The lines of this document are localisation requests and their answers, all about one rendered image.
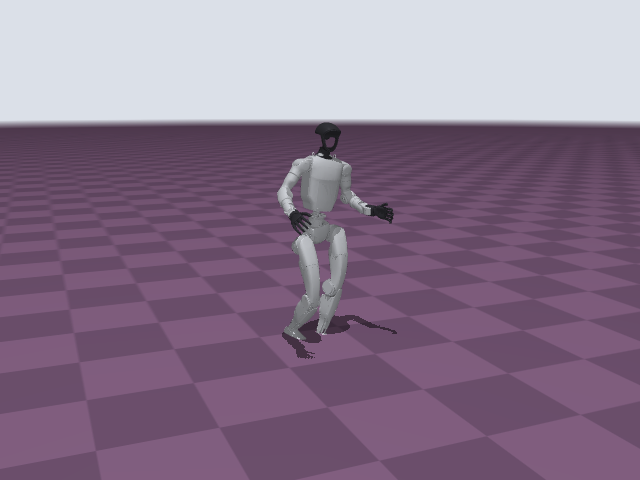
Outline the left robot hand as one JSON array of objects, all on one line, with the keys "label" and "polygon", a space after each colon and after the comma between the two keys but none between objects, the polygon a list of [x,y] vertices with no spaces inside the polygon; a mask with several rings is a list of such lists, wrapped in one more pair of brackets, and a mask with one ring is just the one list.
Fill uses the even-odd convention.
[{"label": "left robot hand", "polygon": [[[389,221],[389,224],[391,224],[392,220],[393,220],[393,216],[394,216],[394,214],[392,212],[393,209],[384,207],[384,206],[387,206],[387,205],[388,205],[387,203],[384,203],[382,205],[378,205],[377,207],[374,206],[374,205],[366,205],[365,207],[371,208],[371,215],[368,215],[368,216],[375,216],[376,215],[380,219],[383,219],[383,220],[385,219],[385,220]],[[391,214],[391,215],[388,215],[388,214]],[[388,217],[388,218],[386,218],[386,217]],[[389,219],[389,218],[391,218],[391,219]]]}]

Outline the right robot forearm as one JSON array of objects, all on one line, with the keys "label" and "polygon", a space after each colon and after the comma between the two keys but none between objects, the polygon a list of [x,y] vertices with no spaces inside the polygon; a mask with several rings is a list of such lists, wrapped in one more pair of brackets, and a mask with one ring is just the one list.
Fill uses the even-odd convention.
[{"label": "right robot forearm", "polygon": [[[282,187],[277,192],[277,198],[280,206],[283,208],[284,213],[287,216],[290,216],[290,213],[295,211],[295,207],[292,201],[292,198],[287,195],[286,187]],[[297,209],[296,209],[297,210]]]}]

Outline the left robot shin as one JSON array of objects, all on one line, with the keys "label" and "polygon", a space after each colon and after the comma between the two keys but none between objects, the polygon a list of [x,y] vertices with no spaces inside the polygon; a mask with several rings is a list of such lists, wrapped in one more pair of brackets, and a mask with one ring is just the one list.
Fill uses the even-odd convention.
[{"label": "left robot shin", "polygon": [[335,311],[338,307],[340,298],[342,295],[342,289],[339,289],[336,295],[329,296],[326,294],[321,295],[321,303],[319,307],[319,322],[317,326],[316,333],[322,334],[322,332],[326,332],[332,317],[335,314]]}]

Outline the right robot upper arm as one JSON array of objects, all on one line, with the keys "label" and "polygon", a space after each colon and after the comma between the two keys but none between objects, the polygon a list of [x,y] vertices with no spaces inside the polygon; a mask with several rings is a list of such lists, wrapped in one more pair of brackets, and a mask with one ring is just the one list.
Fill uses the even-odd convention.
[{"label": "right robot upper arm", "polygon": [[291,189],[297,184],[297,182],[301,178],[301,175],[303,173],[307,173],[310,170],[311,162],[312,162],[312,159],[310,158],[302,158],[302,159],[296,159],[292,163],[292,167],[289,173],[287,174],[287,176],[285,177],[284,182],[281,186],[281,188],[286,187],[287,195],[290,196],[291,198],[293,198],[293,193],[291,192]]}]

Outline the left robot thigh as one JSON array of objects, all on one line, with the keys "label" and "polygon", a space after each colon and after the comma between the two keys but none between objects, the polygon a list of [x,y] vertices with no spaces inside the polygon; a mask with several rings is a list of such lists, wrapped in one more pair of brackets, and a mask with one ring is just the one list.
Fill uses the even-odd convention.
[{"label": "left robot thigh", "polygon": [[328,253],[331,278],[323,282],[322,290],[326,295],[333,296],[342,288],[347,271],[348,249],[345,230],[331,224],[329,237],[325,240],[330,242]]}]

